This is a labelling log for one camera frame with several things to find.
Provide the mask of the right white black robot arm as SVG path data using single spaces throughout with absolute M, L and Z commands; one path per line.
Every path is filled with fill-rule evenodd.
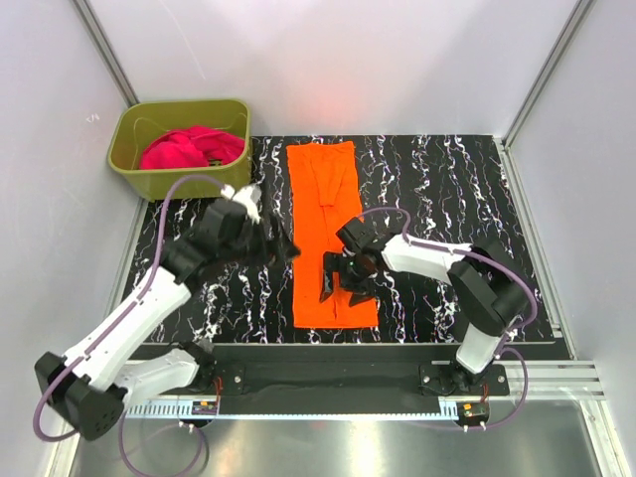
M 451 362 L 422 377 L 421 386 L 430 396 L 481 393 L 505 343 L 538 315 L 534 293 L 495 239 L 445 243 L 415 238 L 404 230 L 379 235 L 359 218 L 345 223 L 336 237 L 341 249 L 322 255 L 321 301 L 341 288 L 349 294 L 348 306 L 368 302 L 373 297 L 373 276 L 386 271 L 420 275 L 453 287 L 468 325 Z

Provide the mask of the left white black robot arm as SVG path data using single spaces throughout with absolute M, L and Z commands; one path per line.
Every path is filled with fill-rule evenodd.
M 41 398 L 33 428 L 41 440 L 54 439 L 41 427 L 46 407 L 72 434 L 95 441 L 147 398 L 177 388 L 206 392 L 214 383 L 214 361 L 199 345 L 179 345 L 139 365 L 127 361 L 219 268 L 288 263 L 300 254 L 278 217 L 263 220 L 253 201 L 227 199 L 212 202 L 200 220 L 157 250 L 138 287 L 90 334 L 62 355 L 46 352 L 36 361 Z

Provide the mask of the orange t shirt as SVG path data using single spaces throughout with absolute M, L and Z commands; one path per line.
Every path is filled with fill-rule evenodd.
M 351 306 L 350 292 L 334 279 L 335 290 L 321 299 L 323 255 L 342 252 L 336 231 L 362 212 L 355 144 L 308 143 L 286 148 L 293 212 L 293 323 L 303 329 L 357 329 L 379 324 L 377 302 Z

